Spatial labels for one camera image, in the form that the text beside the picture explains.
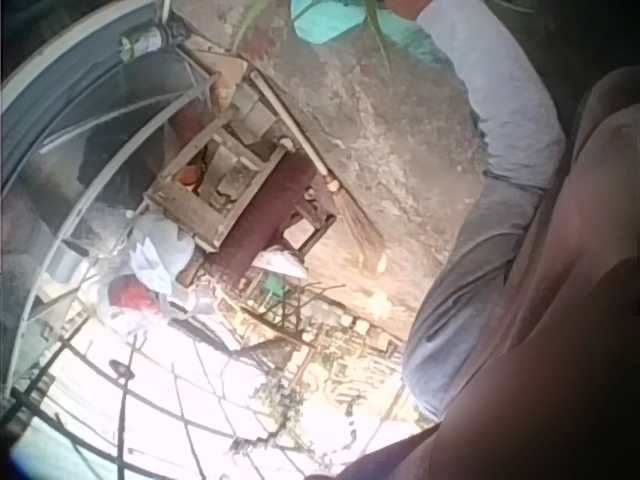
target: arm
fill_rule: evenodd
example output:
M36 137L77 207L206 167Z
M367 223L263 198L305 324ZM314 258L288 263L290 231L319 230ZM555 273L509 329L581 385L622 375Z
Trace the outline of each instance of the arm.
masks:
M491 172L516 184L547 188L565 145L555 106L525 53L484 1L388 4L402 16L417 15L418 24L453 62L480 116Z

